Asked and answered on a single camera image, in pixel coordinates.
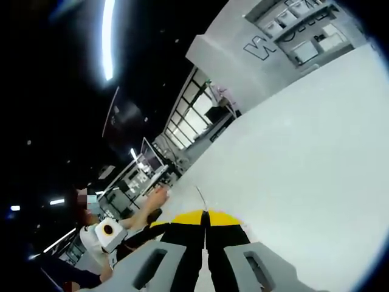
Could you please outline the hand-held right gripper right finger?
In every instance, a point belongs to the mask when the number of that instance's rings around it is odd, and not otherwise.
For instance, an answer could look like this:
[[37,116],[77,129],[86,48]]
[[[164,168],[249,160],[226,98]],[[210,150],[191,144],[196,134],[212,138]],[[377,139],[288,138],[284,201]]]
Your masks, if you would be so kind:
[[216,291],[314,291],[295,266],[260,242],[251,242],[239,220],[209,210],[205,220],[208,268]]

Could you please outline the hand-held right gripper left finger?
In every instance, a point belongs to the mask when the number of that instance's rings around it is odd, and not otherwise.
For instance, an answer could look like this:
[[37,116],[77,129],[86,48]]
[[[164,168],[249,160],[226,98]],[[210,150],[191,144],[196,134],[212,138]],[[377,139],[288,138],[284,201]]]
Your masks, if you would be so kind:
[[124,259],[109,253],[112,275],[100,291],[194,291],[202,268],[203,212],[177,216],[168,229]]

